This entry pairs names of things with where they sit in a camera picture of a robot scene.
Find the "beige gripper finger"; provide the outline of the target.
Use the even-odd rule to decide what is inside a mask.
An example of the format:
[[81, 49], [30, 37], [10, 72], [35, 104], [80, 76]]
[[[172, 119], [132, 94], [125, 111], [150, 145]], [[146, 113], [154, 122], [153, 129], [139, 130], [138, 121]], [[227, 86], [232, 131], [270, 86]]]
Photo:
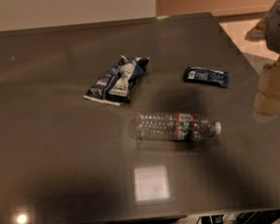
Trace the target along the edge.
[[258, 21], [258, 23], [250, 29], [246, 35], [246, 40], [260, 41], [266, 37], [266, 24], [267, 18], [263, 17]]
[[280, 113], [280, 56], [271, 64], [263, 64], [258, 81], [252, 117], [265, 123]]

